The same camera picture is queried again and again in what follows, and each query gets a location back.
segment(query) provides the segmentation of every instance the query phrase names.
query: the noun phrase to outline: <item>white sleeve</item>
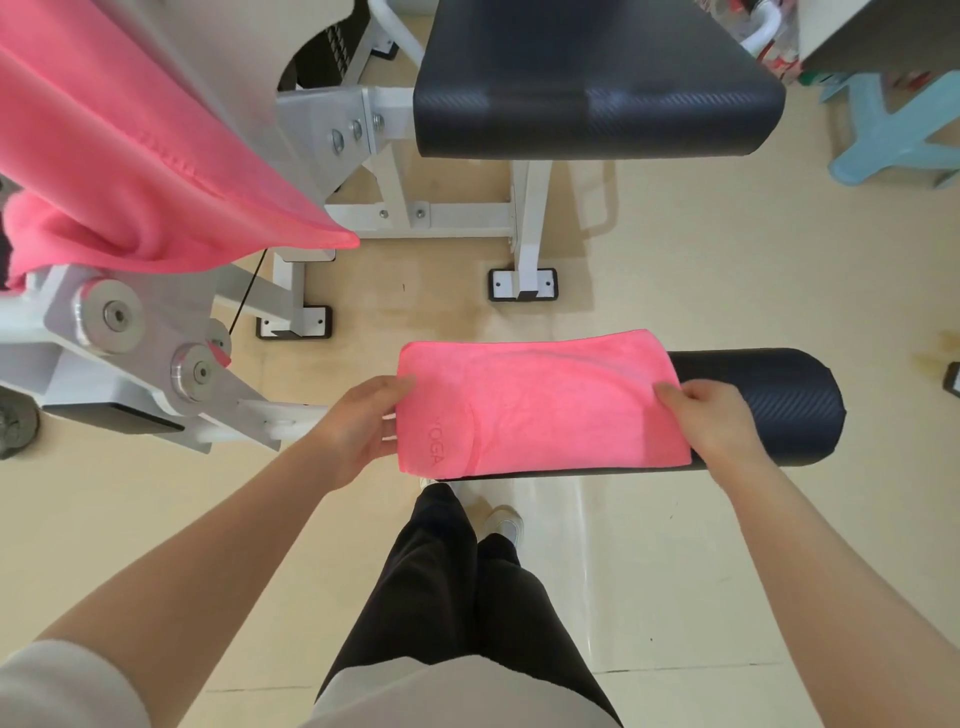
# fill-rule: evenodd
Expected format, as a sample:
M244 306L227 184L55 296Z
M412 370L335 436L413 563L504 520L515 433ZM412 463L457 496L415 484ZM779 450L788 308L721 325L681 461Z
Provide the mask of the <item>white sleeve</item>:
M150 728L130 681L76 644L45 641L0 665L3 728Z

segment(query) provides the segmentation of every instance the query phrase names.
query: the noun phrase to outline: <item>blue plastic stool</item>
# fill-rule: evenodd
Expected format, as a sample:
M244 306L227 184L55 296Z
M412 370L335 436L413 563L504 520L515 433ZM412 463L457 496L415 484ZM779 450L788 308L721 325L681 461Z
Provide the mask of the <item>blue plastic stool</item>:
M960 147L931 144L926 139L960 117L960 71L950 71L924 88L896 113L887 111L878 73L858 73L842 84L824 89L820 102L850 90L856 141L830 163L830 174L841 184L861 184L885 167L943 169L948 173L937 188L949 186L960 174Z

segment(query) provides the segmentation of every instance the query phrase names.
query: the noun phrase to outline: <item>pink cloth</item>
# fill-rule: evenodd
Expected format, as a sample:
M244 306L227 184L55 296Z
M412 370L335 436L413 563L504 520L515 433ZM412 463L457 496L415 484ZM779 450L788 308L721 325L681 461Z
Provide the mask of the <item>pink cloth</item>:
M653 384L678 384L649 331L533 344L416 342L398 375L400 469L445 478L589 468L670 468L690 446Z
M91 0L0 0L11 288L82 263L186 273L273 246L352 248Z

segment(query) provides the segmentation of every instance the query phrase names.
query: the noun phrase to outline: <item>black cable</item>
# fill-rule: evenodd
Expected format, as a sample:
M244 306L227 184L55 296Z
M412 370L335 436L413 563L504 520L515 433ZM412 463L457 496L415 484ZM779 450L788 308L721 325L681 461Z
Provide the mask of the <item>black cable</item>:
M240 318L240 312L243 310L243 304L247 302L247 297L250 295L250 289L253 288L253 282L256 280L256 274L260 272L260 266L263 265L263 259L267 257L267 251L264 251L260 255L260 260L256 264L256 269L253 271L253 275L250 278L250 285L247 286L247 291L243 295L243 299L240 301L240 306L237 308L237 315L233 317L233 323L230 324L230 335L233 335L233 327L237 325L237 319Z

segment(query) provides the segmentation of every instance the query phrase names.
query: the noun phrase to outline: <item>white handle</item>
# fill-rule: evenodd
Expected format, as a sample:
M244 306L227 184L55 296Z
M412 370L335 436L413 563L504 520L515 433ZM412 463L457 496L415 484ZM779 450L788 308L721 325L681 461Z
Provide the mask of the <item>white handle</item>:
M761 0L750 17L759 18L761 20L760 27L749 37L744 38L740 45L756 58L767 47L767 43L774 39L780 29L780 24L783 22L783 13L780 12L780 6L774 0Z

